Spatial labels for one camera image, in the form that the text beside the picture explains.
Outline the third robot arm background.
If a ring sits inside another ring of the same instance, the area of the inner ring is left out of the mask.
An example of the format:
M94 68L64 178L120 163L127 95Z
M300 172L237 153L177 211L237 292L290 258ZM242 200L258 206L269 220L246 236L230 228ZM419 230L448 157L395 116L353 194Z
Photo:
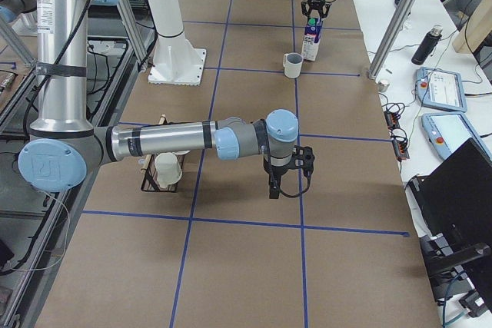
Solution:
M1 17L12 23L19 15L30 14L37 8L36 0L1 0Z

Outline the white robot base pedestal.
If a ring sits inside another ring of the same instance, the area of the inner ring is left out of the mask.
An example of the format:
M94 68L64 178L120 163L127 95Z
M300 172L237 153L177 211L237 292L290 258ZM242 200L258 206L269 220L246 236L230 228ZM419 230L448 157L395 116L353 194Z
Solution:
M199 85L207 52L186 38L178 0L148 0L148 4L158 34L148 81Z

